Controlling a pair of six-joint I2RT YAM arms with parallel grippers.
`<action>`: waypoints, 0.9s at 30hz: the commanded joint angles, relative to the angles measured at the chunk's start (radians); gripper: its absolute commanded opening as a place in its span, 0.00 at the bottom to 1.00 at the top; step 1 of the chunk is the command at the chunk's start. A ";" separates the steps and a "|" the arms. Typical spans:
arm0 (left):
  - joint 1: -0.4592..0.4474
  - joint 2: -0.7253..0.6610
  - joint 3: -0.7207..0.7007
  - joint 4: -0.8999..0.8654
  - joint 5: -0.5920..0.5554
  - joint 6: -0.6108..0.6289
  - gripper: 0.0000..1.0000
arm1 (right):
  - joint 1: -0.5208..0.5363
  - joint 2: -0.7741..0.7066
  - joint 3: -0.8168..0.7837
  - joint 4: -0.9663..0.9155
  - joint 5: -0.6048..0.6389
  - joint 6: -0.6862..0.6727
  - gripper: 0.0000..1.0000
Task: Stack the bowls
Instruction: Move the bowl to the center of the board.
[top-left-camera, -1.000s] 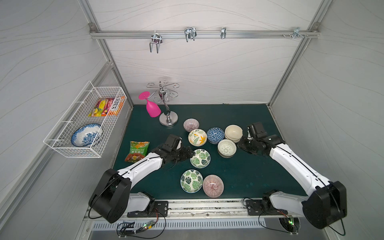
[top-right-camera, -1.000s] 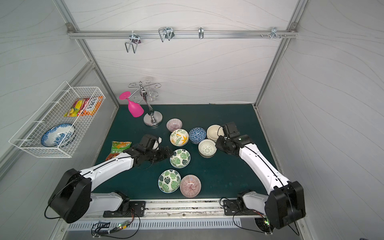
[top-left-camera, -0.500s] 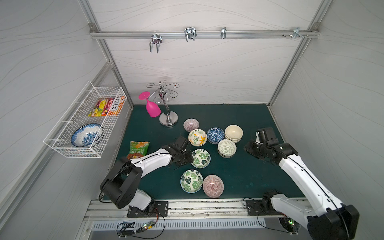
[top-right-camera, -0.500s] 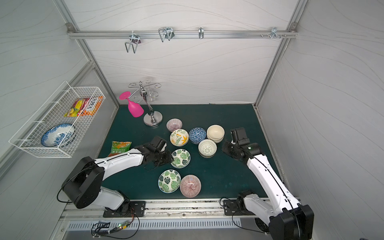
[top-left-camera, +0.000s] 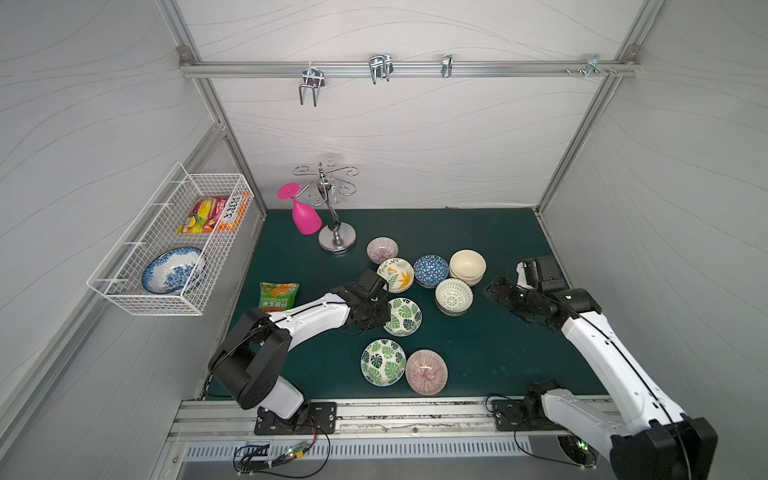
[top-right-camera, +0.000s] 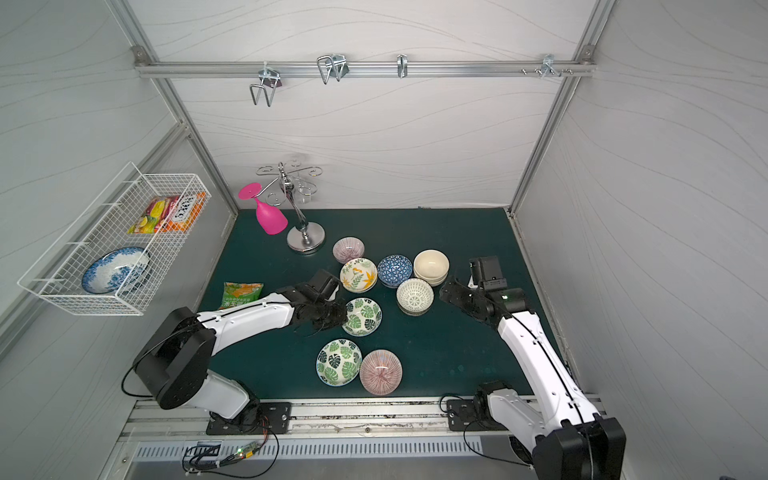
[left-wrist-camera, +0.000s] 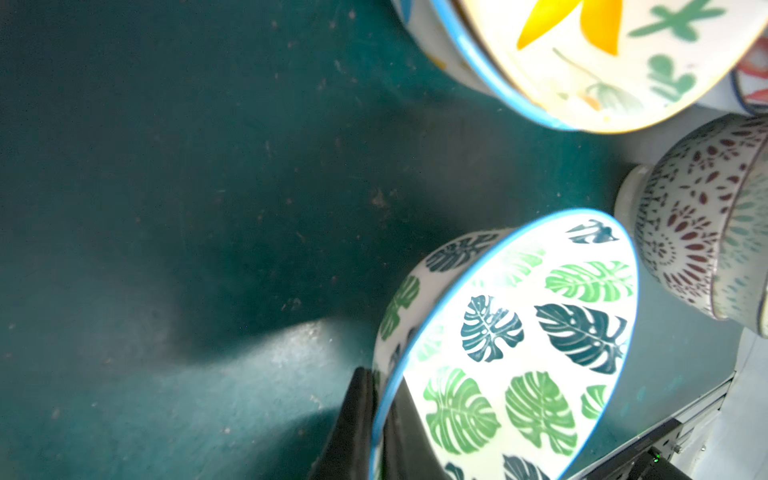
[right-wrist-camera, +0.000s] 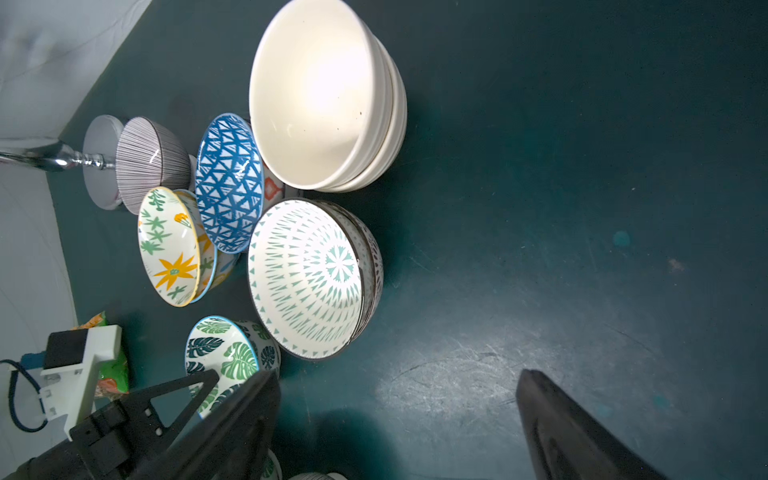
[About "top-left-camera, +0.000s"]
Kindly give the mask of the yellow leaf pattern bowl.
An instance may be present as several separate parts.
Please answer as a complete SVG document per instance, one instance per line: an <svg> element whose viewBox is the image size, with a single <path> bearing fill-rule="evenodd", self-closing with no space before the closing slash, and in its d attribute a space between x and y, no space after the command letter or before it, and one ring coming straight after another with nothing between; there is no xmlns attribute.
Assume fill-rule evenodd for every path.
<svg viewBox="0 0 768 480"><path fill-rule="evenodd" d="M414 283L414 269L402 258L383 261L377 268L377 274L387 283L387 291L397 294L407 291Z"/></svg>

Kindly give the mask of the green leaf bowl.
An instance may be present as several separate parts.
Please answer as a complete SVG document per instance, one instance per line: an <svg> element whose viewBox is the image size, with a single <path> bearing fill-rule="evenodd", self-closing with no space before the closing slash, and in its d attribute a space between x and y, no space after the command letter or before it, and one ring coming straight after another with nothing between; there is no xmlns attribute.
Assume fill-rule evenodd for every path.
<svg viewBox="0 0 768 480"><path fill-rule="evenodd" d="M388 302L390 319L384 325L389 334L407 337L421 326L423 313L419 305L408 298L394 298Z"/></svg>
<svg viewBox="0 0 768 480"><path fill-rule="evenodd" d="M406 362L406 354L397 342L378 339L368 344L362 352L360 369L370 384L388 387L402 378Z"/></svg>

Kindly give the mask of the pink striped bowl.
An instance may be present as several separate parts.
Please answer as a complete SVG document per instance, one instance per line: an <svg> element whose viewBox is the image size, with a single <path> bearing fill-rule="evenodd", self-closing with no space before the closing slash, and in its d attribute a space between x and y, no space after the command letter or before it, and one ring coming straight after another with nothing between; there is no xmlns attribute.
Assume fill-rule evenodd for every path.
<svg viewBox="0 0 768 480"><path fill-rule="evenodd" d="M435 396L447 384L448 368L437 352L422 349L408 358L405 376L414 392L422 396Z"/></svg>
<svg viewBox="0 0 768 480"><path fill-rule="evenodd" d="M395 258L398 253L399 246L397 242L389 237L374 238L366 246L368 259L377 265Z"/></svg>

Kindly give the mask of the green leaf bowl front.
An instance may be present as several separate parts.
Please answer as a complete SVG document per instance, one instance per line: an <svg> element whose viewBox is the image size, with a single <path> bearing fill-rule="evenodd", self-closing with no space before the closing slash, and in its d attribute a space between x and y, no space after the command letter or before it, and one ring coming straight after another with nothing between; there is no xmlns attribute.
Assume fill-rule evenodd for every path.
<svg viewBox="0 0 768 480"><path fill-rule="evenodd" d="M406 362L406 354L397 342L378 339L368 344L362 352L360 369L370 384L388 387L402 378Z"/></svg>

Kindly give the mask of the blue triangle pattern bowl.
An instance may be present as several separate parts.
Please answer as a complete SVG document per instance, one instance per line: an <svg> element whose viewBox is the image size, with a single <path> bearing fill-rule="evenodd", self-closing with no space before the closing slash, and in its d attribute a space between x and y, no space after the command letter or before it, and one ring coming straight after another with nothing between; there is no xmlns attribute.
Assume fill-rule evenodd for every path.
<svg viewBox="0 0 768 480"><path fill-rule="evenodd" d="M449 276L449 263L439 255L424 255L413 264L415 281L428 289L436 288Z"/></svg>

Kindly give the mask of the green lattice pattern bowl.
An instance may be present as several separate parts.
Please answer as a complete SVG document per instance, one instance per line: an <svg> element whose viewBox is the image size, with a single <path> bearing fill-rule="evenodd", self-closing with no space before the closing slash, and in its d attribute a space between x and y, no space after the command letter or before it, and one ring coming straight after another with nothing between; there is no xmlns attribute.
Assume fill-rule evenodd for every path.
<svg viewBox="0 0 768 480"><path fill-rule="evenodd" d="M435 288L437 305L452 311L469 309L474 296L471 287L461 280L447 278Z"/></svg>

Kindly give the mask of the pink striped bowl front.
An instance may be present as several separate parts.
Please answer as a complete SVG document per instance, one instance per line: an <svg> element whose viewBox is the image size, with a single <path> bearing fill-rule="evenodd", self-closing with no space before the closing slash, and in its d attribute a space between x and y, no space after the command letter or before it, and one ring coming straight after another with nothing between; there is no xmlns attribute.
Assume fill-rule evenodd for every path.
<svg viewBox="0 0 768 480"><path fill-rule="evenodd" d="M422 396L435 396L447 384L448 368L437 352L422 349L408 358L405 376L414 392Z"/></svg>

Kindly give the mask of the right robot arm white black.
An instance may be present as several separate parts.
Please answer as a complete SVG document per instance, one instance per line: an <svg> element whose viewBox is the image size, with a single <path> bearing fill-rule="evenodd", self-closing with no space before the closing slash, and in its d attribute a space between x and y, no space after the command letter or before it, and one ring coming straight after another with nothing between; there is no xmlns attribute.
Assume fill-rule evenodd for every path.
<svg viewBox="0 0 768 480"><path fill-rule="evenodd" d="M532 322L543 318L580 352L613 400L613 418L555 381L530 386L519 415L531 425L568 430L606 458L619 479L706 479L718 435L689 416L640 366L584 289L560 280L517 285L502 277L485 296Z"/></svg>

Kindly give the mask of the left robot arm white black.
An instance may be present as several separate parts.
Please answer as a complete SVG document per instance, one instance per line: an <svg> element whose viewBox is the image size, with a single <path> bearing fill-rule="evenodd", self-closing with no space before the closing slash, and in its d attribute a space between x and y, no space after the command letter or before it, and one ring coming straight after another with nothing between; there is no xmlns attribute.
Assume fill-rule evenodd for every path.
<svg viewBox="0 0 768 480"><path fill-rule="evenodd" d="M208 371L244 410L271 413L297 427L308 422L310 400L282 376L291 349L326 331L378 328L389 321L388 282L366 270L355 282L304 305L245 312L209 360Z"/></svg>

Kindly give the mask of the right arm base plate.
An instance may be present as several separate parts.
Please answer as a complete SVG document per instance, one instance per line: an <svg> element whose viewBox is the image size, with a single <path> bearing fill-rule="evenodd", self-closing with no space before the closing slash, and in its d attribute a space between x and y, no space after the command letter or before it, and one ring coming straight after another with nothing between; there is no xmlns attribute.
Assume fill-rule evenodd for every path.
<svg viewBox="0 0 768 480"><path fill-rule="evenodd" d="M495 428L500 432L555 432L567 429L544 415L543 407L537 400L528 397L511 399L492 397L486 407L494 418Z"/></svg>

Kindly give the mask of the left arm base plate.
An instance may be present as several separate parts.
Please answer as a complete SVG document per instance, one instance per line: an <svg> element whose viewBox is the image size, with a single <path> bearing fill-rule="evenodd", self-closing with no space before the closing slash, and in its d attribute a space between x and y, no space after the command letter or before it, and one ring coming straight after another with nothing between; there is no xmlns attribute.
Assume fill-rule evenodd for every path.
<svg viewBox="0 0 768 480"><path fill-rule="evenodd" d="M253 433L257 436L313 435L314 428L318 427L332 434L336 429L336 415L335 402L305 401L287 419L259 407Z"/></svg>

